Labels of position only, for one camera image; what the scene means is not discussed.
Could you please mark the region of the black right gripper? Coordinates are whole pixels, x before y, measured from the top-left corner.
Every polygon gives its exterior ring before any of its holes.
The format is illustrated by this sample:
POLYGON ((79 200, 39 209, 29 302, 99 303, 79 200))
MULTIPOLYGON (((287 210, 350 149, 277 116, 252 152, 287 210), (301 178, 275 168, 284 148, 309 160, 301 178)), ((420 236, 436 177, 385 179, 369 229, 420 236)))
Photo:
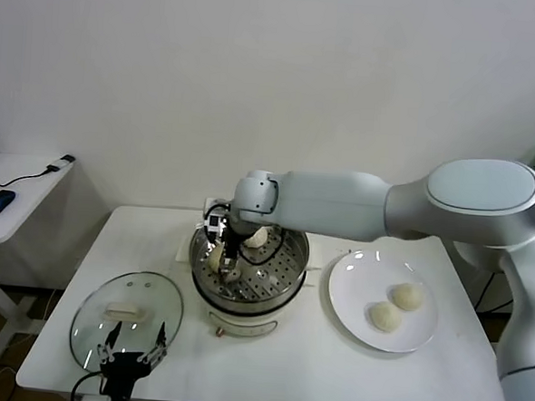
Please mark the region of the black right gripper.
MULTIPOLYGON (((234 265, 238 260, 238 249, 240 245, 240 236, 236 233, 231 224, 228 222, 224 230, 224 251, 222 252, 223 263, 234 265)), ((220 279, 222 283, 231 283, 237 281, 241 277, 240 266, 237 265, 233 269, 222 269, 220 271, 220 279)))

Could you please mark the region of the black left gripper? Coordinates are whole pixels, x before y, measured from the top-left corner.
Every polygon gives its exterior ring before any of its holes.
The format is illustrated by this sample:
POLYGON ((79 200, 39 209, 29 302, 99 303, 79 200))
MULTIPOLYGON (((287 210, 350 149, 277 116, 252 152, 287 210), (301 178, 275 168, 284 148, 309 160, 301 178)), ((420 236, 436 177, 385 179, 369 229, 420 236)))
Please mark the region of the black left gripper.
POLYGON ((105 340, 97 345, 97 355, 102 364, 101 373, 104 381, 101 394, 111 401, 131 401, 135 383, 151 373, 151 365, 158 365, 168 354, 165 322, 155 338, 154 347, 141 355, 137 351, 116 352, 113 349, 122 329, 119 321, 105 340))

